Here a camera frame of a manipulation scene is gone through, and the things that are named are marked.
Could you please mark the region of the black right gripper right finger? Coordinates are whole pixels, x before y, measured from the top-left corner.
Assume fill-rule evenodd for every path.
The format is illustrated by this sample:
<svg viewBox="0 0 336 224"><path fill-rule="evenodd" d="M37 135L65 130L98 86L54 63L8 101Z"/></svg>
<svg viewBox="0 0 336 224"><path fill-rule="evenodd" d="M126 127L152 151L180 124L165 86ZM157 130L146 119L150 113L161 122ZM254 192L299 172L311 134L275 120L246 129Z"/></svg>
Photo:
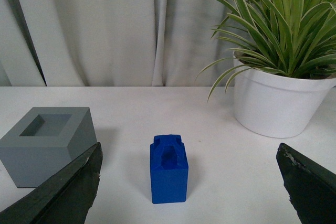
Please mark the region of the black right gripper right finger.
<svg viewBox="0 0 336 224"><path fill-rule="evenodd" d="M276 160L301 223L335 223L335 174L285 143Z"/></svg>

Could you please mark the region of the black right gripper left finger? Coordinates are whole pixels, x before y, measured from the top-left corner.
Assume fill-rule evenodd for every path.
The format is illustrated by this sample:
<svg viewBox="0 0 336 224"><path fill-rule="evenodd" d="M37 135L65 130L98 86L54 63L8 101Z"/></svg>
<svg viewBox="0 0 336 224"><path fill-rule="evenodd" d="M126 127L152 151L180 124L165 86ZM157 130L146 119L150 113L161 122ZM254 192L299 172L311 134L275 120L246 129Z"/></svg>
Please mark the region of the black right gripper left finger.
<svg viewBox="0 0 336 224"><path fill-rule="evenodd" d="M1 223L84 223L97 195L103 152L96 143L1 212Z"/></svg>

